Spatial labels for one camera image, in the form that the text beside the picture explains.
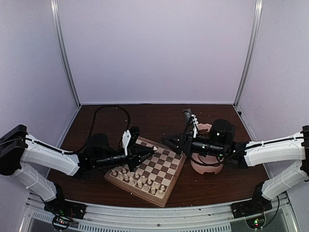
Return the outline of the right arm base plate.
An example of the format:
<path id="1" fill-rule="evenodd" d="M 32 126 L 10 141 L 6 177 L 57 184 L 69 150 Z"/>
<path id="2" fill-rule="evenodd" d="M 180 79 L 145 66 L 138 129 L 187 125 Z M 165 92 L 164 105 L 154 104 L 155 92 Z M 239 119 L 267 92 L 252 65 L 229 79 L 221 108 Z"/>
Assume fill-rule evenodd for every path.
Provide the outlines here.
<path id="1" fill-rule="evenodd" d="M 249 217 L 252 215 L 263 214 L 272 209 L 270 201 L 242 201 L 231 204 L 231 210 L 234 218 Z"/>

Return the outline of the right aluminium frame post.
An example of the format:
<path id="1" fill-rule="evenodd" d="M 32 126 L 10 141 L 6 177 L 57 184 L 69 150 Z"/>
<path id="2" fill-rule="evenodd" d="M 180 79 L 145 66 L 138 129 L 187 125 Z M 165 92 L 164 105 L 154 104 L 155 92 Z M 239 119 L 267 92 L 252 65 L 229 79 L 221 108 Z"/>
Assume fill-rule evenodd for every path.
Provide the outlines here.
<path id="1" fill-rule="evenodd" d="M 262 12 L 263 12 L 263 0 L 256 0 L 255 1 L 255 9 L 253 14 L 253 23 L 252 23 L 252 30 L 250 34 L 249 39 L 249 45 L 247 49 L 247 54 L 241 74 L 241 79 L 239 83 L 239 87 L 237 90 L 237 94 L 233 103 L 234 108 L 238 109 L 241 96 L 243 94 L 245 83 L 249 75 L 252 59 L 253 59 L 253 53 L 256 46 L 260 25 L 261 25 L 261 18 L 262 18 Z"/>

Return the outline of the left aluminium frame post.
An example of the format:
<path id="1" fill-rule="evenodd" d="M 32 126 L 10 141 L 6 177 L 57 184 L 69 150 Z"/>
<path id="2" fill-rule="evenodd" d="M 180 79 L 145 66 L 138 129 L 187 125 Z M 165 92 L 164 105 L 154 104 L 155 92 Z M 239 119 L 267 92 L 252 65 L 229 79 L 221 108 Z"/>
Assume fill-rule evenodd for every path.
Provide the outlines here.
<path id="1" fill-rule="evenodd" d="M 63 67 L 64 67 L 65 76 L 66 76 L 66 79 L 68 81 L 69 89 L 70 89 L 70 92 L 73 96 L 75 105 L 76 105 L 77 108 L 80 108 L 81 103 L 80 103 L 80 100 L 79 100 L 79 97 L 78 97 L 78 94 L 77 94 L 77 90 L 76 90 L 76 87 L 75 87 L 75 83 L 74 83 L 74 80 L 73 80 L 73 77 L 72 77 L 69 59 L 68 59 L 68 55 L 67 55 L 67 51 L 66 51 L 66 47 L 65 47 L 65 41 L 64 41 L 64 37 L 63 37 L 63 31 L 62 31 L 62 27 L 61 27 L 61 20 L 60 20 L 60 14 L 59 14 L 58 1 L 57 0 L 50 0 L 50 4 L 51 4 L 51 11 L 52 11 L 53 21 L 54 21 L 54 25 L 55 25 L 55 29 L 56 29 L 57 40 L 58 40 L 58 44 L 59 44 L 60 55 L 61 55 L 61 60 L 62 60 L 62 64 L 63 64 Z"/>

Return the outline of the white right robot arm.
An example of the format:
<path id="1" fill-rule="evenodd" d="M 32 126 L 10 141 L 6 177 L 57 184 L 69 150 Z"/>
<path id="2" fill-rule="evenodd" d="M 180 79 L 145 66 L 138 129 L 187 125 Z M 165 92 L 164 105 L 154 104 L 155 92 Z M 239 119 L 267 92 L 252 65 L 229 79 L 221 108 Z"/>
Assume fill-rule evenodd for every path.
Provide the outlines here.
<path id="1" fill-rule="evenodd" d="M 187 120 L 183 133 L 170 135 L 162 143 L 177 154 L 184 153 L 188 158 L 197 153 L 217 158 L 218 164 L 242 169 L 259 164 L 282 160 L 294 163 L 274 178 L 260 183 L 248 201 L 248 210 L 258 213 L 266 202 L 302 181 L 309 180 L 309 127 L 294 135 L 269 141 L 234 141 L 236 127 L 225 119 L 212 123 L 208 137 L 201 136 L 195 119 Z"/>

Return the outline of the white rook piece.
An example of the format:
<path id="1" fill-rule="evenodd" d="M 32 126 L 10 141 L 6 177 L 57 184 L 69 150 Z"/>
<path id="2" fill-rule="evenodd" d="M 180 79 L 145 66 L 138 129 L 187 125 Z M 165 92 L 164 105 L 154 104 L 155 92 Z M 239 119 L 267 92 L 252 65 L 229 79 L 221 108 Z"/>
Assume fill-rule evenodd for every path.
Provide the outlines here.
<path id="1" fill-rule="evenodd" d="M 163 190 L 161 190 L 161 189 L 158 190 L 158 195 L 159 195 L 159 196 L 162 196 L 163 194 L 164 194 Z"/>

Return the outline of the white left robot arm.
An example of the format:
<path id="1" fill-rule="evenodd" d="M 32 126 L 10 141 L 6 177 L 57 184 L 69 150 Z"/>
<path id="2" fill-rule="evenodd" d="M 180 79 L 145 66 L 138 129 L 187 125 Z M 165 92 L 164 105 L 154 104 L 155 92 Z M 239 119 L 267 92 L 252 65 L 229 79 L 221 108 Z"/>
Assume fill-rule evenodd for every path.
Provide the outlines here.
<path id="1" fill-rule="evenodd" d="M 97 133 L 86 140 L 84 149 L 70 152 L 36 139 L 27 132 L 25 125 L 20 124 L 0 139 L 0 173 L 17 178 L 27 189 L 38 194 L 48 207 L 64 215 L 70 207 L 61 187 L 46 180 L 30 163 L 76 178 L 121 165 L 127 165 L 132 172 L 158 150 L 156 146 L 137 144 L 139 135 L 139 127 L 124 131 L 121 140 L 123 147 L 114 150 L 109 145 L 108 136 Z"/>

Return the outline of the pink double bowl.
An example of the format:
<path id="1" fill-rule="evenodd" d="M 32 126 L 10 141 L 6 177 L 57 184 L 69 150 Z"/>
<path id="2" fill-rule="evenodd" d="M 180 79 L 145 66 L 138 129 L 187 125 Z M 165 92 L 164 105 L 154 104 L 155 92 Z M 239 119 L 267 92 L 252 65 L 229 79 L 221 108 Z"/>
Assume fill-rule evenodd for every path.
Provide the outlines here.
<path id="1" fill-rule="evenodd" d="M 202 124 L 199 123 L 197 125 L 199 130 L 202 129 L 211 129 L 211 124 Z M 205 173 L 215 173 L 218 174 L 222 168 L 223 165 L 220 164 L 219 166 L 203 166 L 202 164 L 216 164 L 218 160 L 214 156 L 201 156 L 198 153 L 192 154 L 192 159 L 194 159 L 196 162 L 200 163 L 197 164 L 196 162 L 190 160 L 192 168 L 199 174 L 205 174 Z"/>

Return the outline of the aluminium frame post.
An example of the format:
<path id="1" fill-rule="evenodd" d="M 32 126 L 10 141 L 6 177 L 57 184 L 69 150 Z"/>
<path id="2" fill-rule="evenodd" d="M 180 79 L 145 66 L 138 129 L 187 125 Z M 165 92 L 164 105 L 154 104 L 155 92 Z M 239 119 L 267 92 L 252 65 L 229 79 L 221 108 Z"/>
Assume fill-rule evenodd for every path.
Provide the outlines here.
<path id="1" fill-rule="evenodd" d="M 241 79 L 239 83 L 239 87 L 237 90 L 237 94 L 233 103 L 234 108 L 238 109 L 241 96 L 243 94 L 245 83 L 249 75 L 252 59 L 253 59 L 253 53 L 256 46 L 260 25 L 261 25 L 261 18 L 262 18 L 262 12 L 263 12 L 263 0 L 256 0 L 255 1 L 255 9 L 253 14 L 253 23 L 252 23 L 252 30 L 250 34 L 249 39 L 249 45 L 247 49 L 247 54 L 241 74 Z"/>
<path id="2" fill-rule="evenodd" d="M 75 87 L 75 83 L 74 83 L 74 80 L 73 80 L 73 77 L 72 77 L 69 59 L 68 59 L 68 55 L 67 55 L 67 51 L 66 51 L 66 47 L 65 47 L 65 41 L 64 41 L 64 37 L 63 37 L 63 31 L 62 31 L 62 27 L 61 27 L 61 20 L 60 20 L 60 14 L 59 14 L 58 1 L 57 0 L 50 0 L 50 4 L 51 4 L 51 11 L 52 11 L 53 21 L 54 21 L 54 25 L 55 25 L 55 29 L 56 29 L 57 40 L 58 40 L 58 44 L 59 44 L 60 55 L 61 55 L 61 60 L 62 60 L 62 64 L 63 64 L 63 67 L 64 67 L 65 76 L 66 76 L 66 79 L 68 81 L 69 89 L 70 89 L 70 92 L 73 96 L 75 105 L 76 105 L 77 108 L 80 108 L 81 103 L 80 103 L 80 100 L 79 100 L 79 97 L 78 97 L 78 94 L 77 94 L 77 90 L 76 90 L 76 87 Z"/>

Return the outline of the dark chess pieces pile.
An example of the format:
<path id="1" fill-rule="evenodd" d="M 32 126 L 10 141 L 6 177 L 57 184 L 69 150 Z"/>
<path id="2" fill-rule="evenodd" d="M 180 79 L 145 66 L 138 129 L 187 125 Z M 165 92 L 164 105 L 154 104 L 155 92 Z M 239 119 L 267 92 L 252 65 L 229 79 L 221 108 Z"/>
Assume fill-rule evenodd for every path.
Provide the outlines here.
<path id="1" fill-rule="evenodd" d="M 210 131 L 209 129 L 202 129 L 202 130 L 199 130 L 198 135 L 202 137 L 209 137 Z"/>

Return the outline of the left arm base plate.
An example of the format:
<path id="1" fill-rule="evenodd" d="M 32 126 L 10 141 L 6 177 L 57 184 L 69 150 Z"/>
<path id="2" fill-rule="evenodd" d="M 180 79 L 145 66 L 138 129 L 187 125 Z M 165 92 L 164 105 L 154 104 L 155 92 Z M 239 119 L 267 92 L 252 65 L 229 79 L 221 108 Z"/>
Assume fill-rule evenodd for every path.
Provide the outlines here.
<path id="1" fill-rule="evenodd" d="M 47 202 L 44 204 L 44 210 L 53 213 L 55 216 L 62 216 L 69 219 L 83 219 L 86 205 L 70 201 L 64 201 L 63 204 Z"/>

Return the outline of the white king piece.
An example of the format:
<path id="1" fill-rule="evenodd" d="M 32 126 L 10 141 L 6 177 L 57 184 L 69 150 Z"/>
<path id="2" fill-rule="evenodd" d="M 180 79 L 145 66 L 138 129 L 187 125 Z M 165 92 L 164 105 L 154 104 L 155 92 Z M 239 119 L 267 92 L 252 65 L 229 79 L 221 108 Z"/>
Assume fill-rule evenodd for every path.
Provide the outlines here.
<path id="1" fill-rule="evenodd" d="M 143 184 L 145 184 L 145 183 L 146 183 L 146 180 L 147 180 L 147 178 L 143 175 L 143 176 L 141 177 L 141 182 L 142 182 Z"/>

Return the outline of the wooden chess board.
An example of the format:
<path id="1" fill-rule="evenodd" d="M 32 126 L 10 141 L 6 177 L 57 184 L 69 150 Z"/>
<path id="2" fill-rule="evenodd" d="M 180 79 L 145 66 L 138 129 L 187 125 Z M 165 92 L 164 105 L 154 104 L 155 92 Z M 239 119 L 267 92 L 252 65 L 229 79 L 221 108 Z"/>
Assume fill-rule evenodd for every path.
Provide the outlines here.
<path id="1" fill-rule="evenodd" d="M 155 204 L 159 207 L 165 207 L 168 199 L 174 189 L 174 186 L 177 182 L 178 176 L 181 173 L 183 165 L 186 160 L 185 155 L 178 155 L 171 151 L 168 147 L 156 143 L 154 141 L 139 137 L 137 142 L 146 142 L 156 146 L 158 149 L 155 154 L 146 159 L 142 164 L 140 164 L 134 172 L 130 172 L 127 165 L 122 166 L 122 169 L 125 168 L 127 171 L 128 177 L 133 177 L 135 184 L 131 185 L 129 179 L 126 181 L 123 174 L 123 179 L 119 179 L 117 176 L 112 175 L 112 169 L 110 169 L 104 176 L 105 180 L 109 183 L 132 193 L 133 195 L 146 200 L 152 204 Z M 137 186 L 137 181 L 139 179 L 135 178 L 135 173 L 140 175 L 139 179 L 144 175 L 148 179 L 152 180 L 152 185 L 148 185 L 148 191 L 145 191 L 143 187 L 141 189 Z M 159 188 L 155 189 L 155 194 L 151 193 L 151 188 L 154 188 L 154 182 L 159 183 Z M 161 189 L 161 186 L 164 185 L 166 190 L 163 191 L 162 196 L 158 195 L 158 190 Z"/>

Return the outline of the front aluminium rail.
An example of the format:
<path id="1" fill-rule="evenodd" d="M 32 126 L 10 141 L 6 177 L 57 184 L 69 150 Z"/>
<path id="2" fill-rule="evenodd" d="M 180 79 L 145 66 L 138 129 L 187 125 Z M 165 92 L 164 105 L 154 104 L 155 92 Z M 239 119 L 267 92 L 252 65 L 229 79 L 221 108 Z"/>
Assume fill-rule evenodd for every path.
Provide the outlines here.
<path id="1" fill-rule="evenodd" d="M 276 213 L 266 211 L 266 224 Z M 65 232 L 299 232 L 287 194 L 280 195 L 280 207 L 262 230 L 251 229 L 249 218 L 234 218 L 229 203 L 178 208 L 126 208 L 86 204 L 84 219 L 74 219 Z M 56 232 L 54 215 L 44 211 L 39 197 L 31 193 L 19 232 Z"/>

